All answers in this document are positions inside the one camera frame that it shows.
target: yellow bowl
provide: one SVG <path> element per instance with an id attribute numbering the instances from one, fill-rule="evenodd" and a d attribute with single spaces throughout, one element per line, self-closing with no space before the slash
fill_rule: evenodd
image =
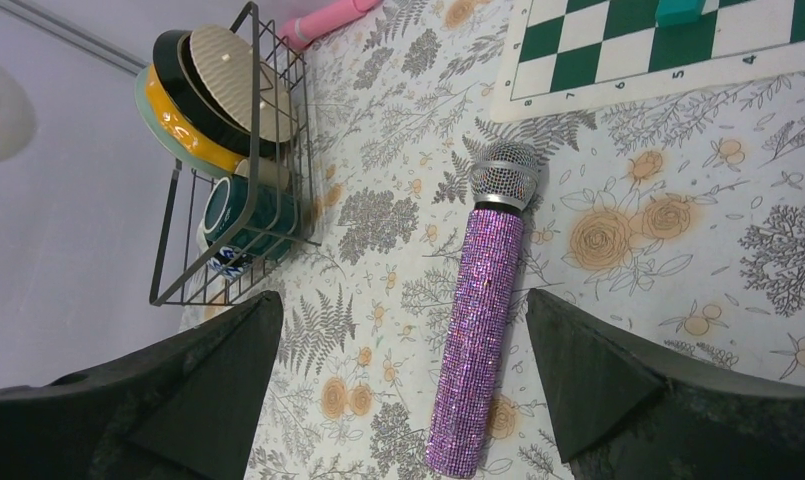
<path id="1" fill-rule="evenodd" d="M 188 153 L 223 170 L 234 173 L 243 156 L 228 150 L 202 135 L 181 115 L 164 90 L 155 67 L 149 67 L 146 78 L 146 98 L 155 111 L 155 118 Z"/>

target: black bowl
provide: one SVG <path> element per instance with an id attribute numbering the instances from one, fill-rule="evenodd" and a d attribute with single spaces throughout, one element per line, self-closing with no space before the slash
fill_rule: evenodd
<path id="1" fill-rule="evenodd" d="M 189 40 L 189 30 L 168 30 L 158 36 L 152 50 L 158 80 L 184 118 L 202 135 L 248 157 L 251 135 L 208 92 L 193 65 Z M 275 143 L 258 140 L 259 156 L 275 155 Z"/>

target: pink bottle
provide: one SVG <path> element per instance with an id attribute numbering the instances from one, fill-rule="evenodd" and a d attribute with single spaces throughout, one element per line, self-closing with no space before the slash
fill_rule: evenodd
<path id="1" fill-rule="evenodd" d="M 304 50 L 317 38 L 363 17 L 382 0 L 337 0 L 331 5 L 290 20 L 277 33 L 294 50 Z"/>

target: purple microphone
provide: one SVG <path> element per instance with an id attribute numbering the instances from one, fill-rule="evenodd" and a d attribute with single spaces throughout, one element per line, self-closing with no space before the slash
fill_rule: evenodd
<path id="1" fill-rule="evenodd" d="M 537 189 L 536 167 L 532 147 L 500 141 L 483 148 L 471 169 L 476 204 L 467 219 L 426 448 L 426 463 L 442 475 L 476 473 L 522 249 L 520 215 Z"/>

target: pink cylindrical object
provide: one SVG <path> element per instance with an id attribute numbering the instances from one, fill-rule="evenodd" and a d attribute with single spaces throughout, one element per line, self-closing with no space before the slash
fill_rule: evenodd
<path id="1" fill-rule="evenodd" d="M 304 50 L 315 39 L 363 17 L 382 0 L 338 0 L 302 18 L 290 20 L 279 36 L 295 50 Z"/>
<path id="2" fill-rule="evenodd" d="M 442 475 L 476 473 L 522 241 L 520 217 L 470 213 L 426 447 L 426 463 Z"/>

